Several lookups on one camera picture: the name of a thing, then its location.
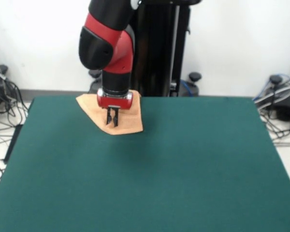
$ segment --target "towel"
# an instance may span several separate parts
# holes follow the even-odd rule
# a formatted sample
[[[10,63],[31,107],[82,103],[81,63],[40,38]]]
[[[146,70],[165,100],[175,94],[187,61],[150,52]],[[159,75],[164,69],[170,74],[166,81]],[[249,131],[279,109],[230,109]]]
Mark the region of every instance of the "towel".
[[[118,126],[114,127],[113,121],[106,124],[107,109],[102,109],[98,105],[96,94],[83,94],[76,98],[78,104],[89,118],[105,133],[111,135],[132,134],[143,131],[141,117],[141,96],[138,91],[131,90],[133,101],[131,109],[119,110]]]

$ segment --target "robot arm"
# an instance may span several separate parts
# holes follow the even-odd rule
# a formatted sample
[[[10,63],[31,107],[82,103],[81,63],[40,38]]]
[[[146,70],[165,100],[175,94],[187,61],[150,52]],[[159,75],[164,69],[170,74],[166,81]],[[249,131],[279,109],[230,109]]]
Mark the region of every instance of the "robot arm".
[[[98,104],[108,109],[107,124],[112,120],[110,110],[115,110],[115,126],[118,110],[130,109],[132,104],[134,35],[125,29],[137,7],[138,0],[91,0],[81,32],[80,60],[90,70],[103,70]]]

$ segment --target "green tabletop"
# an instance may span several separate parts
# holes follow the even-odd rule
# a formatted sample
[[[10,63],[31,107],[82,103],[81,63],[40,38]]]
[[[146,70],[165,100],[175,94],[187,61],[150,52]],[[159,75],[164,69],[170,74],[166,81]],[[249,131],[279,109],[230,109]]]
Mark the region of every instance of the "green tabletop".
[[[290,232],[290,180],[251,100],[142,98],[144,132],[37,98],[0,183],[0,232]]]

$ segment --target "blue cable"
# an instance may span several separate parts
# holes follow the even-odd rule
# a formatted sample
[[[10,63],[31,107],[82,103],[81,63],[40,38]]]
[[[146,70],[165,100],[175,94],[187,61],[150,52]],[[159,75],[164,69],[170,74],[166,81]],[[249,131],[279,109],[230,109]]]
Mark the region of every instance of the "blue cable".
[[[180,83],[182,83],[182,85],[185,87],[185,89],[188,91],[189,97],[193,97],[191,90],[189,88],[189,86],[187,85],[187,83],[183,80],[180,80]]]
[[[286,74],[283,74],[283,73],[279,73],[279,74],[276,74],[278,76],[282,76],[282,77],[286,77],[290,80],[290,77]],[[261,94],[265,91],[265,88],[267,87],[267,85],[269,84],[270,81],[267,81],[265,86],[263,87],[263,89],[261,90],[261,92],[253,99],[253,101],[256,101],[260,98]]]
[[[290,80],[290,76],[288,76],[288,75],[286,75],[286,74],[279,73],[279,74],[277,74],[277,75],[279,75],[279,76],[284,76],[284,77],[286,77],[286,78],[288,78],[288,79]]]
[[[269,83],[270,83],[270,81],[268,80],[265,83],[264,87],[262,88],[261,92],[253,99],[253,101],[256,101],[256,100],[258,100],[260,98],[261,94],[265,91],[265,88],[268,86]]]

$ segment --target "white wall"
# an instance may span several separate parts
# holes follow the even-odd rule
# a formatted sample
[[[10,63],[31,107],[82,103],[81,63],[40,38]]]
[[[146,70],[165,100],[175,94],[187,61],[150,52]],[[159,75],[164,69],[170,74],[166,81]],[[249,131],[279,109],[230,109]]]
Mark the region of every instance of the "white wall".
[[[0,0],[0,63],[22,89],[87,90],[78,58],[90,0]],[[290,74],[290,0],[203,0],[192,7],[183,78],[203,95],[253,96],[272,73]]]
[[[89,2],[0,0],[0,63],[21,89],[89,89],[78,57]]]
[[[201,94],[253,96],[290,75],[290,0],[203,0],[190,27],[182,78],[201,72]]]

